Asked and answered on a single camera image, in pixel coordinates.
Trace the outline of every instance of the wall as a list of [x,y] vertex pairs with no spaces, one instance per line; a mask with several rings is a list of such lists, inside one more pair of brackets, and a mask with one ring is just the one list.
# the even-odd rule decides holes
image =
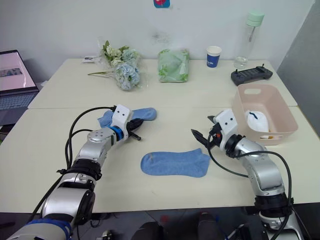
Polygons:
[[278,74],[320,136],[320,0],[312,6]]
[[252,59],[277,69],[314,0],[0,0],[0,51],[18,49],[36,81],[47,80],[67,58],[97,52],[97,37],[130,45],[146,58],[163,48],[188,48],[204,59],[206,47],[235,46],[249,10],[265,13]]

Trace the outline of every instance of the black remote controller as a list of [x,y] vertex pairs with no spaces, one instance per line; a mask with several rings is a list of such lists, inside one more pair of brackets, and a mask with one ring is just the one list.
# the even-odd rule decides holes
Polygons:
[[245,84],[247,82],[253,82],[261,79],[269,79],[271,78],[273,72],[266,69],[264,64],[262,66],[256,66],[255,68],[238,71],[236,69],[233,73],[231,73],[231,79],[236,86],[240,84]]

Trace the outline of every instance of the green leaf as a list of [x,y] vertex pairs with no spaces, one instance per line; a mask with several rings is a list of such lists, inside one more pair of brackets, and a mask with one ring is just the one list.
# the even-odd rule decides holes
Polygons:
[[107,51],[107,47],[110,45],[109,41],[105,41],[105,44],[102,46],[104,51]]
[[169,51],[170,51],[169,49],[163,49],[161,52],[159,52],[159,54],[167,53]]
[[126,49],[129,49],[129,47],[128,47],[128,46],[123,46],[123,47],[120,47],[120,48],[119,48],[119,50],[121,51],[121,53],[123,53],[124,50],[126,50]]
[[188,74],[187,73],[182,74],[181,79],[182,79],[182,81],[187,82],[188,81]]
[[163,69],[160,69],[159,70],[159,76],[166,76],[167,75],[167,72]]
[[112,60],[113,60],[113,57],[112,56],[109,56],[108,54],[104,54],[105,55],[105,57],[106,57],[106,59],[108,59],[108,61],[109,62],[112,62]]

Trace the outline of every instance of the laptop keyboard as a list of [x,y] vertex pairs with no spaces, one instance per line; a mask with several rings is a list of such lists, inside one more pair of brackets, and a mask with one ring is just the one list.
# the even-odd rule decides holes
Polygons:
[[0,97],[0,110],[24,108],[29,105],[35,94]]

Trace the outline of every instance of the blue ring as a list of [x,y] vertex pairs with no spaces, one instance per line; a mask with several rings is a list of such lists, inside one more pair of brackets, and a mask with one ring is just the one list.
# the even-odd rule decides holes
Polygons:
[[70,233],[72,231],[70,223],[67,221],[54,220],[54,219],[49,219],[49,218],[41,218],[41,219],[36,219],[31,222],[28,222],[26,225],[31,225],[31,224],[52,224],[52,225],[55,225],[64,231],[66,240],[69,239]]
[[121,128],[116,126],[110,126],[110,124],[107,125],[107,127],[115,131],[115,134],[117,134],[117,136],[119,137],[119,141],[124,138],[124,132],[121,130]]

